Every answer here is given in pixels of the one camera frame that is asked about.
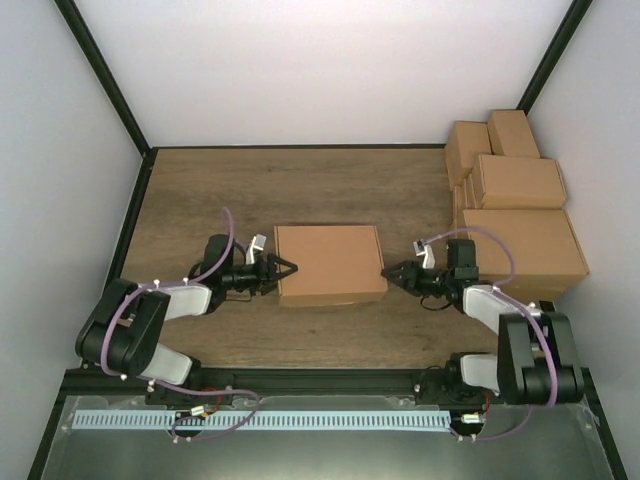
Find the brown cardboard box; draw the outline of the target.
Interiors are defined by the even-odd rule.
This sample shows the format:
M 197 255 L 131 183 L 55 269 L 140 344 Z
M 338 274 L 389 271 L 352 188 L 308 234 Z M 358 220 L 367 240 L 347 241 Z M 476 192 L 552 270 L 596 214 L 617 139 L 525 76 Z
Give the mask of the brown cardboard box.
M 388 292 L 384 260 L 373 225 L 280 225 L 278 256 L 298 271 L 278 285 L 284 307 L 324 307 L 376 302 Z

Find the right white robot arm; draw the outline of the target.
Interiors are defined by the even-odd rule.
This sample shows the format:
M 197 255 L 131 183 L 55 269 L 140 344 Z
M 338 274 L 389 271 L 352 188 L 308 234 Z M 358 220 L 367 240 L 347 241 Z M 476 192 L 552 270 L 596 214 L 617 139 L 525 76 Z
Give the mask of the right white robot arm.
M 447 242 L 447 263 L 437 268 L 431 246 L 414 243 L 417 259 L 386 267 L 381 275 L 391 284 L 421 300 L 443 299 L 467 317 L 497 335 L 495 355 L 455 354 L 452 372 L 444 378 L 447 396 L 465 403 L 480 388 L 498 394 L 510 405 L 547 407 L 576 403 L 585 382 L 568 317 L 525 305 L 500 287 L 482 281 L 471 240 Z

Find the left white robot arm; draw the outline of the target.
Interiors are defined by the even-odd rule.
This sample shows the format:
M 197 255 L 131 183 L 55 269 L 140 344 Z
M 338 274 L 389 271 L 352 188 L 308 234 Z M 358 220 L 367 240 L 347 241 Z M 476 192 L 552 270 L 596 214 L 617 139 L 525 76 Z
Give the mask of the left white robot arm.
M 177 282 L 137 284 L 113 280 L 81 328 L 75 352 L 109 375 L 169 384 L 181 403 L 204 392 L 198 362 L 160 343 L 169 320 L 213 313 L 230 291 L 266 295 L 298 271 L 298 266 L 263 252 L 266 237 L 257 234 L 244 248 L 229 234 L 209 238 L 203 258 Z

